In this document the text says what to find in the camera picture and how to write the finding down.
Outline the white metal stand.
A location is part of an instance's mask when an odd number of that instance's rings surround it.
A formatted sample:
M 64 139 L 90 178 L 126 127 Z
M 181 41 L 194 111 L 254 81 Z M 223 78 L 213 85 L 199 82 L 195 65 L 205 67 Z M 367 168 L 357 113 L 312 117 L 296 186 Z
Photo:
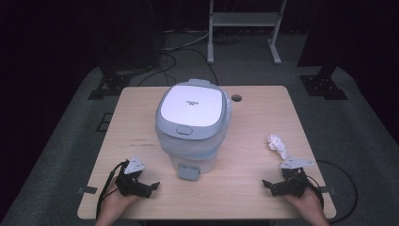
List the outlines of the white metal stand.
M 214 0 L 209 0 L 207 62 L 215 62 L 214 30 L 217 27 L 272 27 L 273 35 L 267 43 L 274 63 L 280 65 L 276 42 L 287 1 L 280 0 L 279 10 L 276 12 L 218 12 L 214 11 Z

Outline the black stand base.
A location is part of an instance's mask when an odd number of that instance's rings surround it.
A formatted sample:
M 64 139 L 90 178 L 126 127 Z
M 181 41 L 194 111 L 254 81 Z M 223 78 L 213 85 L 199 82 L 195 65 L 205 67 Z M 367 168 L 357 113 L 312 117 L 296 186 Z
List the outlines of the black stand base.
M 299 78 L 309 96 L 324 97 L 326 100 L 346 100 L 342 89 L 339 89 L 332 79 L 335 65 L 322 66 L 318 74 L 300 75 Z
M 128 87 L 132 74 L 126 70 L 118 70 L 113 66 L 101 65 L 102 79 L 98 87 L 88 96 L 90 100 L 102 100 L 106 96 L 119 96 L 121 91 Z

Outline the person's right hand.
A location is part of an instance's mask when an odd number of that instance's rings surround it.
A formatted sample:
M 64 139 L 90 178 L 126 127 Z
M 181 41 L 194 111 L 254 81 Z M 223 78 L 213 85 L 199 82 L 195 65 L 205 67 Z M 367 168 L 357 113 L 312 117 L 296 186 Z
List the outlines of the person's right hand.
M 284 195 L 283 199 L 290 203 L 303 218 L 325 215 L 318 197 L 309 187 L 305 188 L 300 198 L 292 195 Z

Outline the white grey pedal trash can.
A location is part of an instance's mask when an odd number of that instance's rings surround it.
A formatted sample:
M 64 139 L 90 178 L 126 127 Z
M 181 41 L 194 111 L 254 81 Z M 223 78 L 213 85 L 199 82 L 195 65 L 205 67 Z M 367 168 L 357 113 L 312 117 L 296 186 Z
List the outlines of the white grey pedal trash can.
M 231 97 L 207 80 L 191 79 L 166 91 L 155 114 L 155 129 L 172 137 L 206 139 L 224 125 L 230 125 Z M 171 164 L 184 180 L 196 181 L 215 165 L 210 159 L 191 160 L 168 154 Z

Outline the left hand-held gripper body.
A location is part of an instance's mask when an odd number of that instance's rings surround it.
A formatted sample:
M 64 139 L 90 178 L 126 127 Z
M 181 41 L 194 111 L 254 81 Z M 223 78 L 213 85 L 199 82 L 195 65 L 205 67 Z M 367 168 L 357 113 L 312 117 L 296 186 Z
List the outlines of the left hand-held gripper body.
M 150 186 L 138 181 L 145 169 L 144 164 L 136 157 L 126 159 L 120 163 L 120 172 L 116 179 L 116 185 L 123 196 L 138 196 L 144 190 L 151 190 Z

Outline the dark floor outlet plate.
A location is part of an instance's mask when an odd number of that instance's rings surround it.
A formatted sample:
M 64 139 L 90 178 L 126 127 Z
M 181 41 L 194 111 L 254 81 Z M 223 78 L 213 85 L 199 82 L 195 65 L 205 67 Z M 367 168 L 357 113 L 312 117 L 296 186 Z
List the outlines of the dark floor outlet plate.
M 99 124 L 97 125 L 97 132 L 106 132 L 112 121 L 113 114 L 112 113 L 104 113 Z

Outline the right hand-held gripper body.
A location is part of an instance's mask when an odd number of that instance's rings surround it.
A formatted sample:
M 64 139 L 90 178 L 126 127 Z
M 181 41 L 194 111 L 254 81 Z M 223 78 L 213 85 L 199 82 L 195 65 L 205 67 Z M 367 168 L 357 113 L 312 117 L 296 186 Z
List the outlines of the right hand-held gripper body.
M 273 184 L 273 188 L 281 189 L 283 195 L 293 195 L 300 198 L 308 184 L 304 168 L 313 165 L 314 163 L 310 160 L 288 157 L 280 164 L 284 181 Z

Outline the person's left hand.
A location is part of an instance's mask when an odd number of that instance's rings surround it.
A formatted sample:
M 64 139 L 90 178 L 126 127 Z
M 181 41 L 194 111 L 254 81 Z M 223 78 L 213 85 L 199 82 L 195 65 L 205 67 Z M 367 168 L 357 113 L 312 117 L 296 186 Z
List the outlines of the person's left hand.
M 102 212 L 121 212 L 123 214 L 128 207 L 139 200 L 138 196 L 123 196 L 116 185 L 111 185 L 103 200 L 100 214 Z

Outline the white tissue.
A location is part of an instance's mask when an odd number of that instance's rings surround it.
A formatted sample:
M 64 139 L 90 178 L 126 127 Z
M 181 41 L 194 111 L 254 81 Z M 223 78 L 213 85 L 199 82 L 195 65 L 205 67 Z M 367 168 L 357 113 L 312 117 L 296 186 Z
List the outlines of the white tissue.
M 282 159 L 288 157 L 288 152 L 281 138 L 277 135 L 270 135 L 267 138 L 267 147 L 269 150 L 277 152 Z

